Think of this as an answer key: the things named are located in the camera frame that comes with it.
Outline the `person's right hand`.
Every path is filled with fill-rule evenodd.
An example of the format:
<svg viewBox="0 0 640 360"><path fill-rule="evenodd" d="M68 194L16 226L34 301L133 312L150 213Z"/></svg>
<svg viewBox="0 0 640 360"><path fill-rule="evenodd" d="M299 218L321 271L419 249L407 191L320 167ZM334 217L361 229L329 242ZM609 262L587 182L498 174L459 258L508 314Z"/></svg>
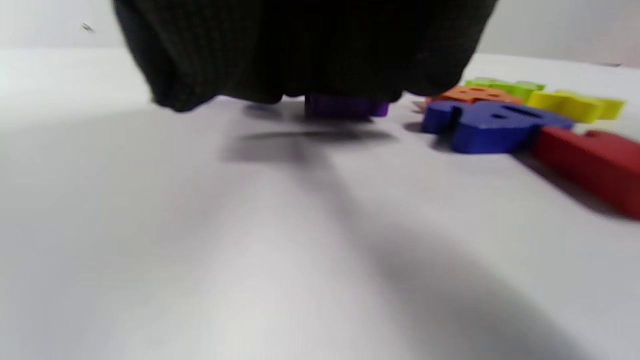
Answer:
<svg viewBox="0 0 640 360"><path fill-rule="evenodd" d="M153 102L185 113L224 96L394 103L453 88L496 0L114 0Z"/></svg>

